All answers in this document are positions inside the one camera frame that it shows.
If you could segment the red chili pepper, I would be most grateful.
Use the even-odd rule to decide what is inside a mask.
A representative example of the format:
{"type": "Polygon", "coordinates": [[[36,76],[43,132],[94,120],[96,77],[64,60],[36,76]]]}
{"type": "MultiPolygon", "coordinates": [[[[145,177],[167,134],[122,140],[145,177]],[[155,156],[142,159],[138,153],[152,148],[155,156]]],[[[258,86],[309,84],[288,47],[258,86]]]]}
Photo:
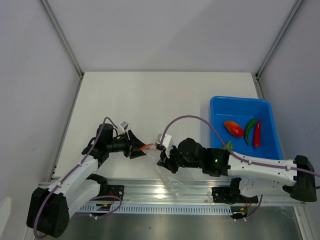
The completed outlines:
{"type": "Polygon", "coordinates": [[[261,119],[258,120],[253,136],[253,146],[255,149],[258,149],[261,145],[261,119]]]}

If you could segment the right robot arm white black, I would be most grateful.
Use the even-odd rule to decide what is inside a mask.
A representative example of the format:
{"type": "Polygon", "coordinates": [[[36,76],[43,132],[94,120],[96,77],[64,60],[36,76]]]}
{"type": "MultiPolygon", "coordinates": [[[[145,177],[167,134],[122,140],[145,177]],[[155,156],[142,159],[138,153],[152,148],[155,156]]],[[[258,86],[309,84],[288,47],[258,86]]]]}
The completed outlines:
{"type": "Polygon", "coordinates": [[[276,188],[301,202],[316,202],[317,187],[315,169],[306,156],[294,159],[273,160],[243,155],[227,149],[205,148],[192,138],[186,138],[178,146],[171,136],[157,139],[155,147],[160,151],[157,165],[175,174],[179,168],[201,169],[211,177],[241,176],[239,183],[228,189],[228,196],[234,202],[245,197],[272,194],[276,188]],[[258,178],[272,184],[258,186],[245,183],[243,178],[258,178]]]}

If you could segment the green chili pepper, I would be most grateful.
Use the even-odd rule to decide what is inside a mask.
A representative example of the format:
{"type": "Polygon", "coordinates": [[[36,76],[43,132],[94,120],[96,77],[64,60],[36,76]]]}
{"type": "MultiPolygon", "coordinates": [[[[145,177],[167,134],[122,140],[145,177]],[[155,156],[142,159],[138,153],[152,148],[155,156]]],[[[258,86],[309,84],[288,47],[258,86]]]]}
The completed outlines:
{"type": "Polygon", "coordinates": [[[256,122],[257,122],[256,119],[252,118],[249,121],[249,123],[247,124],[246,129],[244,131],[245,142],[248,146],[250,145],[249,134],[250,134],[250,131],[252,130],[252,128],[255,126],[256,122]]]}

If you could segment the orange red mango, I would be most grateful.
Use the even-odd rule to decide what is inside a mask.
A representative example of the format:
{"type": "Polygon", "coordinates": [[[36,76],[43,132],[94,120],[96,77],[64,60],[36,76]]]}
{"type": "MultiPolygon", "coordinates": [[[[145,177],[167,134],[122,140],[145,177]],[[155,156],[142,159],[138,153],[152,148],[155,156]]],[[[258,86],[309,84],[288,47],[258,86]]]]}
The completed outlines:
{"type": "Polygon", "coordinates": [[[228,132],[236,138],[241,138],[245,134],[244,130],[240,127],[240,125],[238,125],[234,121],[225,121],[223,125],[228,130],[228,132]]]}

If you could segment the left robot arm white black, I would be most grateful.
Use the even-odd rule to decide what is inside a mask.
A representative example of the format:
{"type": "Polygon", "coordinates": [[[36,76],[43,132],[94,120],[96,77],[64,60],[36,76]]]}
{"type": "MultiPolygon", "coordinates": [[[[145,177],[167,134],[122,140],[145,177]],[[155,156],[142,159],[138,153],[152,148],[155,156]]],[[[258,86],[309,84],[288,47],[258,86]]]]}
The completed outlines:
{"type": "Polygon", "coordinates": [[[131,130],[117,134],[112,124],[100,124],[72,169],[49,186],[33,191],[26,225],[34,236],[60,237],[72,216],[88,201],[122,202],[121,196],[111,192],[107,178],[96,171],[111,153],[121,152],[130,159],[144,156],[144,145],[131,130]]]}

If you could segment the clear zip bag orange zipper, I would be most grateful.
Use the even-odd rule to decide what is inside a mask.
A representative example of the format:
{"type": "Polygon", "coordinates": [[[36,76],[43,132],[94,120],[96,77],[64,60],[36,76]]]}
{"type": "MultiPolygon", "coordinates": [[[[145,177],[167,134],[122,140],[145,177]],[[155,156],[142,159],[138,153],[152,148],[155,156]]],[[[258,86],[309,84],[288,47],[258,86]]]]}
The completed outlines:
{"type": "Polygon", "coordinates": [[[193,188],[195,180],[186,168],[179,168],[176,173],[172,173],[158,165],[161,151],[156,149],[154,143],[146,144],[140,150],[154,162],[155,169],[171,198],[177,199],[193,188]]]}

